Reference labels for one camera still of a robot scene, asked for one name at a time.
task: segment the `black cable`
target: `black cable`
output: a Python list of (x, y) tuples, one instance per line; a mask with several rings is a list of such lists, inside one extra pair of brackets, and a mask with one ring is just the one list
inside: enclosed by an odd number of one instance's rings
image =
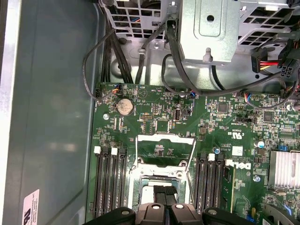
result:
[(166, 60), (167, 58), (171, 57), (172, 55), (171, 54), (167, 54), (164, 59), (163, 59), (163, 63), (162, 63), (162, 66), (161, 66), (161, 81), (163, 82), (165, 88), (167, 88), (170, 92), (172, 92), (173, 94), (176, 94), (176, 95), (190, 95), (191, 93), (190, 92), (179, 92), (179, 91), (175, 91), (173, 90), (168, 84), (167, 82), (165, 81), (165, 65), (166, 65)]
[(214, 81), (216, 82), (216, 85), (221, 89), (221, 90), (225, 90), (224, 86), (221, 84), (218, 75), (217, 75), (217, 69), (215, 65), (211, 66), (211, 73), (212, 73), (212, 77), (214, 78)]
[(117, 53), (116, 56), (118, 56), (120, 58), (120, 61), (125, 69), (125, 72), (126, 72), (125, 74), (127, 76), (128, 83), (133, 83), (128, 62), (125, 58), (124, 52), (122, 51), (120, 42), (115, 33), (112, 34), (112, 45), (113, 45), (114, 52)]
[(96, 101), (102, 101), (102, 100), (105, 100), (106, 98), (108, 98), (109, 96), (111, 96), (111, 94), (113, 93), (112, 91), (110, 91), (106, 96), (104, 97), (95, 97), (91, 91), (90, 91), (90, 88), (89, 88), (89, 85), (88, 85), (88, 82), (86, 80), (86, 62), (89, 58), (89, 56), (97, 49), (99, 48), (104, 42), (105, 40), (111, 36), (113, 33), (115, 32), (115, 29), (111, 29), (107, 32), (107, 34), (101, 38), (101, 40), (85, 55), (85, 57), (83, 58), (83, 62), (82, 62), (82, 75), (83, 75), (83, 82), (84, 82), (84, 86), (85, 86), (85, 89), (88, 93), (88, 95), (96, 100)]
[(121, 57), (120, 57), (119, 52), (118, 52), (118, 50), (117, 50), (117, 48), (116, 48), (116, 45), (114, 45), (113, 42), (112, 42), (112, 49), (113, 49), (114, 54), (115, 54), (115, 56), (116, 56), (116, 59), (117, 59), (117, 61), (118, 61), (118, 65), (119, 65), (119, 69), (120, 69), (120, 72), (121, 72), (121, 76), (122, 76), (122, 78), (123, 78), (123, 81), (124, 81), (124, 83), (129, 83), (129, 81), (128, 81), (128, 76), (126, 75), (127, 73), (126, 73), (126, 71), (125, 71), (125, 69), (124, 69), (124, 65), (123, 65), (123, 63), (122, 63)]
[(227, 90), (217, 90), (217, 91), (203, 91), (203, 90), (199, 90), (197, 89), (194, 84), (191, 82), (191, 80), (189, 79), (187, 73), (185, 72), (183, 65), (181, 63), (181, 58), (180, 58), (180, 53), (178, 50), (178, 43), (176, 41), (176, 37), (175, 37), (175, 32), (172, 26), (169, 26), (167, 28), (167, 38), (170, 44), (170, 49), (171, 49), (171, 53), (172, 53), (172, 57), (175, 63), (175, 66), (179, 72), (179, 75), (181, 77), (181, 79), (183, 80), (183, 82), (187, 85), (188, 88), (190, 88), (191, 90), (193, 90), (197, 95), (199, 96), (220, 96), (220, 95), (226, 95), (226, 94), (231, 94), (233, 92), (238, 92), (238, 91), (243, 91), (243, 90), (247, 90), (247, 89), (251, 89), (253, 87), (256, 87), (260, 84), (263, 84), (267, 81), (270, 81), (276, 77), (280, 77), (281, 76), (281, 72), (275, 73), (273, 75), (270, 75), (268, 77), (265, 77), (259, 81), (250, 83), (250, 84), (246, 84), (240, 87), (236, 87), (236, 88), (231, 88), (231, 89), (227, 89)]
[(279, 106), (284, 105), (284, 103), (286, 103), (293, 96), (293, 94), (296, 92), (298, 83), (299, 83), (299, 78), (297, 79), (297, 81), (295, 81), (295, 83), (293, 85), (293, 88), (292, 88), (292, 91), (290, 92), (290, 94), (282, 102), (280, 102), (280, 103), (278, 103), (276, 105), (268, 106), (268, 107), (260, 107), (260, 106), (254, 105), (254, 104), (252, 104), (250, 102), (247, 102), (247, 104), (250, 105), (250, 106), (252, 106), (255, 109), (275, 109), (275, 108), (277, 108)]
[(112, 62), (112, 42), (107, 40), (107, 53), (104, 52), (106, 56), (105, 59), (105, 81), (111, 81), (111, 62)]
[[(105, 14), (105, 18), (106, 18), (107, 27), (109, 29), (112, 29), (112, 25), (109, 22), (109, 19), (108, 19), (106, 14)], [(112, 34), (112, 36), (110, 38), (110, 41), (111, 41), (112, 48), (113, 48), (113, 51), (115, 53), (116, 59), (118, 61), (118, 65), (119, 65), (124, 83), (133, 83), (128, 62), (125, 58), (124, 52), (122, 51), (122, 48), (121, 48), (121, 45), (119, 43), (118, 37), (115, 33)]]
[(151, 41), (153, 41), (154, 39), (156, 39), (162, 32), (164, 32), (164, 29), (165, 29), (165, 23), (163, 23), (153, 34), (151, 34), (150, 37), (147, 38), (147, 40), (142, 45), (142, 49), (144, 49), (145, 51), (144, 51), (144, 54), (140, 54), (139, 68), (136, 73), (135, 84), (139, 84), (141, 81), (143, 67), (144, 67), (144, 63), (145, 63), (146, 48), (147, 48), (148, 44)]
[[(106, 26), (105, 33), (109, 31), (109, 28)], [(100, 81), (101, 82), (110, 82), (110, 74), (111, 74), (111, 56), (112, 56), (112, 45), (111, 41), (108, 38), (104, 42), (104, 49), (103, 49), (103, 57), (102, 57), (102, 68), (100, 74)]]

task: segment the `microchip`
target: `microchip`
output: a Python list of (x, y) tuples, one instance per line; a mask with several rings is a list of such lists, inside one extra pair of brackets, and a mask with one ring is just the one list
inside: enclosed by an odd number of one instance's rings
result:
[(206, 131), (207, 131), (207, 128), (205, 128), (205, 127), (201, 127), (200, 129), (199, 129), (199, 131), (200, 131), (200, 134), (206, 134)]
[(200, 139), (200, 141), (204, 141), (205, 135), (200, 135), (200, 136), (199, 136), (199, 139)]
[(182, 110), (182, 113), (183, 113), (184, 116), (190, 116), (191, 113), (192, 113), (192, 110), (189, 109), (189, 108), (184, 108), (184, 109)]
[(264, 112), (263, 121), (264, 122), (273, 122), (274, 113), (273, 112)]
[(264, 156), (264, 155), (266, 154), (266, 149), (258, 149), (258, 150), (257, 150), (257, 154), (258, 154), (258, 155), (263, 155), (263, 156)]
[(165, 132), (168, 132), (168, 125), (169, 125), (169, 122), (168, 122), (168, 121), (165, 121), (165, 120), (158, 120), (158, 121), (157, 121), (156, 132), (158, 132), (158, 133), (165, 133)]
[(220, 102), (217, 105), (217, 111), (218, 111), (218, 113), (226, 113), (227, 112), (227, 103)]

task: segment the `black connector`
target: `black connector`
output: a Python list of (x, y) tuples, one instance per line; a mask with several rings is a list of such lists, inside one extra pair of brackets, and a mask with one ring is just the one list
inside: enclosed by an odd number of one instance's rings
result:
[(259, 73), (261, 71), (261, 61), (268, 61), (267, 48), (261, 48), (251, 54), (251, 65), (254, 73)]
[(281, 75), (287, 78), (290, 78), (295, 70), (298, 67), (298, 61), (287, 59), (281, 67)]

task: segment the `mounting hole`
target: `mounting hole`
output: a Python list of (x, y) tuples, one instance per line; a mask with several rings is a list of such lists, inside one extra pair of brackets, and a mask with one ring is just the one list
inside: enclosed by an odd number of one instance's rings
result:
[(213, 15), (209, 15), (209, 16), (207, 17), (207, 21), (208, 21), (208, 22), (213, 22), (214, 20), (215, 20), (215, 18), (214, 18)]
[(160, 205), (152, 205), (152, 208), (153, 208), (154, 210), (158, 210), (158, 209), (160, 208)]

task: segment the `blue connector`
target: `blue connector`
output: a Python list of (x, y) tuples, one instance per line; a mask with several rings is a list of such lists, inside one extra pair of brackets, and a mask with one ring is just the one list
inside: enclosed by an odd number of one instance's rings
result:
[(279, 146), (279, 151), (287, 151), (287, 146), (280, 145)]

